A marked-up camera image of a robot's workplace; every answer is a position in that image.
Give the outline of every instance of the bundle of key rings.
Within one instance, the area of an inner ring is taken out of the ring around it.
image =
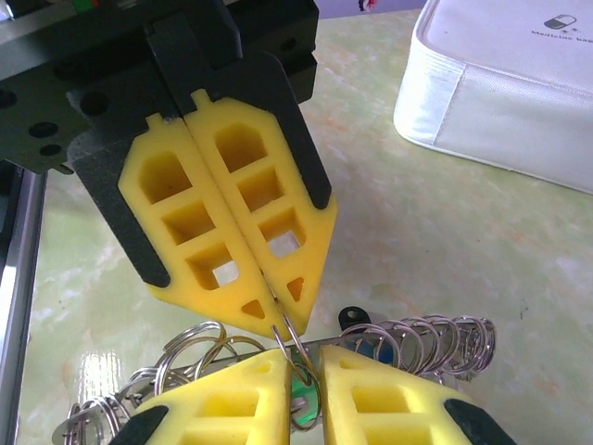
[[[451,319],[443,315],[356,324],[345,329],[339,337],[303,343],[280,305],[279,309],[294,344],[286,345],[276,326],[272,328],[273,336],[292,367],[294,381],[311,388],[315,395],[313,401],[307,401],[293,392],[292,431],[308,431],[321,419],[321,384],[315,362],[315,354],[321,346],[338,345],[354,350],[447,386],[470,381],[484,372],[496,349],[496,328],[490,320],[471,316]],[[205,335],[212,331],[218,331],[218,335]],[[211,346],[196,361],[173,367],[184,351],[204,342]],[[254,351],[239,354],[236,350],[239,344],[248,345]],[[228,336],[218,322],[190,327],[165,345],[163,354],[153,366],[136,371],[115,394],[73,404],[67,420],[54,431],[52,441],[54,445],[107,445],[143,402],[264,350],[263,345],[253,338]],[[228,353],[227,357],[221,356],[224,351]]]

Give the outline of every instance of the light green tabletop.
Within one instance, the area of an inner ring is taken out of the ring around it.
[[[397,135],[417,16],[320,23],[315,94],[301,108],[339,216],[306,339],[338,333],[352,304],[489,317],[497,355],[467,392],[520,445],[593,443],[593,197]],[[155,300],[79,180],[50,173],[18,444],[49,443],[74,401],[115,390],[201,321]]]

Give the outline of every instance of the white storage case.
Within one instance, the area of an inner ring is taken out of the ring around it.
[[[593,193],[591,0],[428,0],[394,122],[418,145]]]

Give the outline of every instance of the screw hole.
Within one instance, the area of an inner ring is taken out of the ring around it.
[[[53,136],[56,133],[57,125],[53,122],[37,122],[29,129],[29,134],[38,139]]]
[[[55,156],[62,151],[62,147],[56,144],[50,144],[49,146],[42,146],[39,149],[39,154],[41,156]]]
[[[287,53],[295,49],[295,46],[297,46],[297,39],[294,37],[290,37],[289,39],[286,39],[283,44],[280,45],[280,50],[283,53]]]
[[[100,116],[107,111],[109,98],[104,93],[93,91],[82,97],[81,110],[91,117]]]
[[[78,63],[71,60],[62,60],[54,67],[54,75],[60,81],[68,81],[81,73],[81,67]]]
[[[12,91],[0,88],[0,109],[12,107],[17,103],[17,95]]]

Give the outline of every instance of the yellow foam gripper pad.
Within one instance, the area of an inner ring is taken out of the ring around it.
[[[444,407],[451,399],[470,401],[356,352],[322,348],[327,445],[472,445]]]
[[[120,191],[170,274],[157,298],[247,331],[307,328],[337,206],[316,209],[275,117],[194,94],[183,120],[147,119]]]
[[[289,399],[288,363],[269,350],[165,392],[136,414],[167,408],[145,445],[287,445]]]

